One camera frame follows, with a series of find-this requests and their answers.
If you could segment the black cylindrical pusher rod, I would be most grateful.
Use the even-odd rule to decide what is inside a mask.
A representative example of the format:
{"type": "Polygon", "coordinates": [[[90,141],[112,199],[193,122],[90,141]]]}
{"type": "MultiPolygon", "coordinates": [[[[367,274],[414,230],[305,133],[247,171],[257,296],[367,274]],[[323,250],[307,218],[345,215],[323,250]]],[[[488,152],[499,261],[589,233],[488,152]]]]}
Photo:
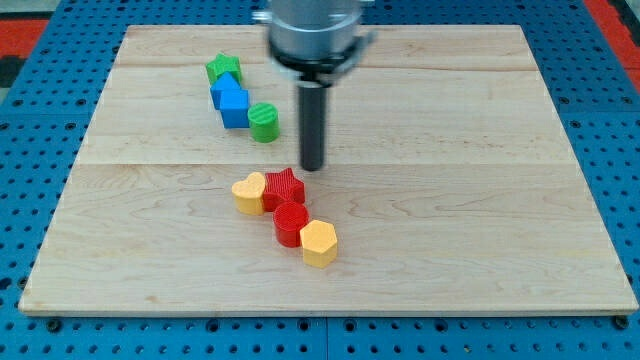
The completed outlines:
{"type": "Polygon", "coordinates": [[[298,88],[300,165],[306,171],[324,165],[326,113],[326,88],[298,88]]]}

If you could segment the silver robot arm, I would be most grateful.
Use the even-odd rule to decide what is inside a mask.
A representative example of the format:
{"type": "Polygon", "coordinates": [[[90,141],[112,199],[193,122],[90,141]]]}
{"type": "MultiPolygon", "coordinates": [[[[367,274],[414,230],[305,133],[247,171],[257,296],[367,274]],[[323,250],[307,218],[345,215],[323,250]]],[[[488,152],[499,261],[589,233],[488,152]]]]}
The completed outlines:
{"type": "Polygon", "coordinates": [[[269,57],[297,87],[299,163],[325,164],[329,89],[351,72],[376,33],[360,33],[361,0],[269,0],[252,19],[266,26],[269,57]]]}

